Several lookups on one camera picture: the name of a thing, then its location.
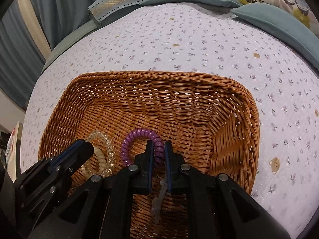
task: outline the beige curtain stripe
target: beige curtain stripe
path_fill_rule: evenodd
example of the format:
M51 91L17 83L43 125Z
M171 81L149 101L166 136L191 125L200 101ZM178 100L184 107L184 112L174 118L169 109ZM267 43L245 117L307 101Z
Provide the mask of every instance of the beige curtain stripe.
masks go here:
M32 39L34 40L45 60L47 60L47 58L51 54L51 49L38 22L31 1L18 0L18 5L23 21L26 24Z

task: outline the purple spiral hair tie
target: purple spiral hair tie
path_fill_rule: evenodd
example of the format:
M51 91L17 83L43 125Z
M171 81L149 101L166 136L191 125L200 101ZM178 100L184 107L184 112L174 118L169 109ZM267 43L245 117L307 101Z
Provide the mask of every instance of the purple spiral hair tie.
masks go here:
M125 138L122 142L121 152L120 152L122 163L125 166L129 166L129 165L133 164L133 162L131 161L130 156L129 156L129 147L135 139L139 139L141 137L146 137L146 138L153 141L153 144L154 144L154 164L156 166L160 165L164 159L163 140L159 137L159 135L155 131L153 131L151 129L147 129L147 128L136 128L125 136Z

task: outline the white wall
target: white wall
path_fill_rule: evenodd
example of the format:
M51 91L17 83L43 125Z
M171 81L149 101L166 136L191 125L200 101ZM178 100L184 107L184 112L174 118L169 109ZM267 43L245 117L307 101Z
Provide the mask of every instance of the white wall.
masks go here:
M0 90L0 125L7 131L12 131L17 122L23 123L25 112L11 102Z

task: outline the cream spiral hair tie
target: cream spiral hair tie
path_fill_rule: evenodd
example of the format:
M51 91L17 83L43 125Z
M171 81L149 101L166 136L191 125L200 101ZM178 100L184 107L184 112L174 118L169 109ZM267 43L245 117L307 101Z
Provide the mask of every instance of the cream spiral hair tie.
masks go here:
M99 171L96 171L92 168L90 164L90 160L88 160L84 165L81 166L81 171L86 179L89 179L92 175L101 175L102 177L108 177L112 174L115 166L115 152L112 145L112 141L109 136L100 131L94 130L86 139L88 142L92 142L93 139L100 139L104 142L106 150L107 150L107 158L105 159L105 155L98 147L94 147L94 154L98 158Z

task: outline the clear spiral hair tie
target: clear spiral hair tie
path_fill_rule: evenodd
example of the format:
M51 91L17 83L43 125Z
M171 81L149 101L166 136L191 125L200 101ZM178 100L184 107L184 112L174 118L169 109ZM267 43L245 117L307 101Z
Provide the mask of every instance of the clear spiral hair tie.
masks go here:
M112 174L115 169L115 152L112 145L112 141L109 136L100 130L94 130L86 139L87 142L92 142L94 139L99 139L104 142L106 147L106 155L103 154L102 150L94 146L94 154L98 159L99 171L96 171L91 166L90 160L81 166L81 171L86 179L89 179L92 175L101 175L102 177L108 177Z

